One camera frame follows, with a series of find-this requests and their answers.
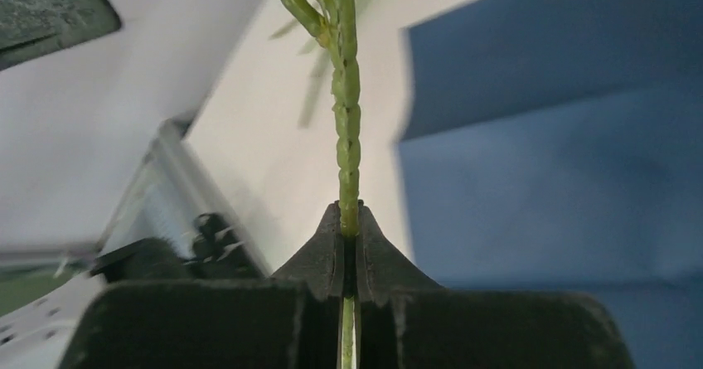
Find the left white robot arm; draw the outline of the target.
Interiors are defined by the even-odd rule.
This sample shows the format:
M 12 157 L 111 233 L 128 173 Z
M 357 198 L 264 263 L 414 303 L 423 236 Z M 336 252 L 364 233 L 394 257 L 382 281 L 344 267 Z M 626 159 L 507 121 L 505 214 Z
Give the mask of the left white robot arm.
M 84 271 L 1 279 L 1 301 L 28 302 L 1 316 L 3 368 L 56 368 L 83 312 L 106 286 L 133 279 L 257 279 L 235 228 L 220 213 L 199 215 L 195 235 L 140 238 L 99 255 Z

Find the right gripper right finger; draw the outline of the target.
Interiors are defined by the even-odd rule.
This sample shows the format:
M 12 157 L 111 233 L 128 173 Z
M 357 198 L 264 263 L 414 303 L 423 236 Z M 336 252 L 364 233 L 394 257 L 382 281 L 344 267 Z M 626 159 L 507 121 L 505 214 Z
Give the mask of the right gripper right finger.
M 362 368 L 631 368 L 605 307 L 582 293 L 461 291 L 423 273 L 359 209 Z

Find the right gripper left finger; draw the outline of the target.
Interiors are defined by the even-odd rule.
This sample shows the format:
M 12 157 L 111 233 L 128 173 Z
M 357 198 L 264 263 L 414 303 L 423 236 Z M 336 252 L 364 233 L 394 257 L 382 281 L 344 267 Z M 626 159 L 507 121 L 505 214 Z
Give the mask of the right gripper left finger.
M 339 210 L 266 279 L 122 280 L 85 310 L 62 368 L 338 368 Z

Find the blue wrapping paper sheet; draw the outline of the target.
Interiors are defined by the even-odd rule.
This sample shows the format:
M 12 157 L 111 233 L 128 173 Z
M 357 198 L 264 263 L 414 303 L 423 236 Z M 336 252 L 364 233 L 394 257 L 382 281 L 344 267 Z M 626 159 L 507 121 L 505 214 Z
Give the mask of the blue wrapping paper sheet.
M 477 0 L 408 38 L 417 265 L 589 291 L 637 367 L 701 367 L 702 0 Z

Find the pink flower stem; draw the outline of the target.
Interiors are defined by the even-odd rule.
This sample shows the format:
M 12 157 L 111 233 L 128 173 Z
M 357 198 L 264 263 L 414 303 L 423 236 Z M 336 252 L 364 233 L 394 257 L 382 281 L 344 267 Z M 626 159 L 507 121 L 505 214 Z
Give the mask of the pink flower stem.
M 332 110 L 339 167 L 339 232 L 343 251 L 339 366 L 357 368 L 356 239 L 360 235 L 361 93 L 357 62 L 356 0 L 279 0 L 296 21 L 326 50 L 332 64 Z

